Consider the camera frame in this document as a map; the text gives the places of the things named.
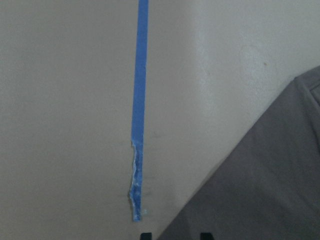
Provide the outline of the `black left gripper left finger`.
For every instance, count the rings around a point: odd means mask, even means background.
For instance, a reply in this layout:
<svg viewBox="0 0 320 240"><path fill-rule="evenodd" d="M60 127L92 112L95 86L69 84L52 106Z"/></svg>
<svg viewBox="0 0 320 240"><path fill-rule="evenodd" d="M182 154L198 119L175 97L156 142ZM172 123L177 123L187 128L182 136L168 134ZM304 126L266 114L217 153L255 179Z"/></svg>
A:
<svg viewBox="0 0 320 240"><path fill-rule="evenodd" d="M152 240L151 232L143 232L140 234L140 240Z"/></svg>

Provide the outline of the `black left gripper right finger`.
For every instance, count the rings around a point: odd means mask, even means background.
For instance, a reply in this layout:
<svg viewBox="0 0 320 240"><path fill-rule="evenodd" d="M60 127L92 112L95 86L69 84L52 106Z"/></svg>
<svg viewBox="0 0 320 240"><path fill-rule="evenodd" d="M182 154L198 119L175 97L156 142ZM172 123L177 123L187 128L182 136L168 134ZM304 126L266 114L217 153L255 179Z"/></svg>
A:
<svg viewBox="0 0 320 240"><path fill-rule="evenodd" d="M210 232L201 232L200 240L213 240L213 235Z"/></svg>

